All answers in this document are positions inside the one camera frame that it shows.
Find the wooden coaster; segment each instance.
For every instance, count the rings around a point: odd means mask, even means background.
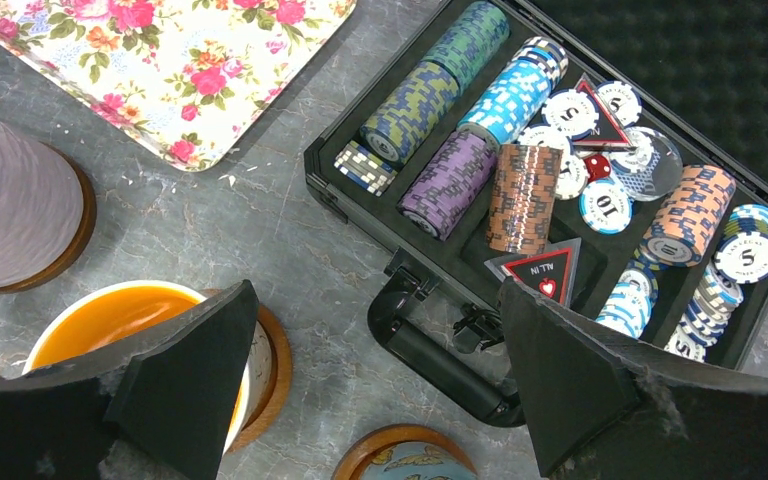
[[[372,460],[383,450],[406,442],[430,443],[442,448],[455,460],[476,472],[472,461],[461,448],[447,436],[419,425],[391,425],[376,430],[352,445],[340,460],[332,480],[360,480]]]
[[[0,287],[0,293],[16,293],[29,290],[38,287],[63,273],[63,271],[75,263],[75,260],[77,260],[78,257],[81,256],[81,253],[84,252],[84,249],[90,241],[90,237],[92,237],[93,229],[95,229],[97,206],[95,203],[95,192],[92,188],[92,182],[90,182],[87,174],[81,170],[81,167],[78,166],[77,163],[72,161],[72,159],[66,155],[63,155],[63,153],[57,149],[51,149],[63,157],[72,169],[75,170],[75,174],[78,176],[78,182],[81,184],[81,192],[84,197],[84,212],[81,215],[81,223],[78,224],[78,231],[75,233],[75,238],[72,240],[72,243],[70,243],[69,246],[66,247],[66,250],[57,257],[57,260],[55,260],[54,263],[30,278],[26,278],[25,280],[16,282],[12,285]]]
[[[293,353],[290,349],[290,341],[281,322],[275,315],[263,305],[257,312],[257,320],[263,327],[272,347],[272,375],[269,378],[260,403],[252,413],[251,419],[234,439],[228,453],[235,452],[261,436],[278,418],[287,395],[290,393],[290,384],[293,381]]]

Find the purple poker chip stack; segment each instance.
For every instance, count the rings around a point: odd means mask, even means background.
[[[437,150],[397,208],[434,238],[446,240],[495,165],[496,154],[484,140],[469,132],[455,132]]]

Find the red die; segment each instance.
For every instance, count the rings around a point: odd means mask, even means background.
[[[604,155],[598,153],[590,155],[584,159],[584,164],[587,165],[587,172],[590,173],[587,183],[611,176],[611,162]]]

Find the cup rim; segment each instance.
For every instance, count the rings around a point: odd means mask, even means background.
[[[131,288],[131,287],[168,288],[170,290],[176,290],[185,295],[189,295],[199,303],[207,300],[207,297],[205,295],[199,293],[196,290],[193,290],[192,288],[185,287],[177,283],[167,282],[164,280],[129,280],[126,282],[120,282],[120,283],[115,283],[113,285],[108,285],[107,287],[101,288],[99,290],[95,290],[87,295],[84,295],[80,300],[66,307],[66,310],[63,310],[63,312],[60,313],[60,315],[58,315],[51,323],[48,324],[48,326],[45,328],[45,330],[43,330],[39,338],[37,338],[36,343],[34,343],[34,347],[31,349],[31,353],[28,354],[28,358],[27,360],[25,360],[25,366],[22,368],[22,375],[27,375],[28,373],[31,372],[32,370],[31,365],[39,355],[39,352],[40,350],[42,350],[42,347],[45,345],[45,343],[48,341],[51,335],[60,327],[60,325],[62,325],[67,318],[72,316],[72,314],[78,311],[78,309],[80,309],[84,305],[92,302],[93,300],[99,297],[102,297],[104,295],[107,295],[109,293],[113,293],[119,290],[124,290],[126,288]],[[237,434],[240,432],[240,430],[243,427],[242,425],[244,420],[243,417],[245,416],[245,411],[248,408],[248,403],[251,400],[249,398],[250,388],[247,388],[247,386],[249,386],[251,383],[249,376],[250,376],[249,364],[248,362],[246,362],[246,367],[243,370],[243,378],[240,382],[240,390],[242,391],[242,394],[239,394],[240,401],[234,404],[234,412],[238,413],[238,415],[236,420],[232,422],[232,424],[229,426],[228,435],[225,437],[225,446],[224,446],[224,449],[222,450],[223,454],[227,452],[228,449],[231,447],[231,444],[233,443],[234,439],[237,437]]]

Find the marble countertop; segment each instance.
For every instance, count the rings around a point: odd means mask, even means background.
[[[330,478],[352,443],[392,423],[451,436],[482,478],[539,478],[527,428],[474,420],[378,347],[366,308],[389,254],[305,188],[301,152],[436,6],[361,0],[233,153],[200,174],[166,166],[0,48],[0,120],[78,161],[99,204],[75,265],[42,287],[0,296],[0,375],[18,376],[47,324],[95,289],[134,279],[221,288],[248,278],[287,330],[294,383],[276,423],[227,456],[219,478]],[[432,295],[415,315],[451,346],[459,314],[445,298]],[[467,361],[491,377],[507,370],[502,348]],[[768,376],[768,315],[744,370]]]

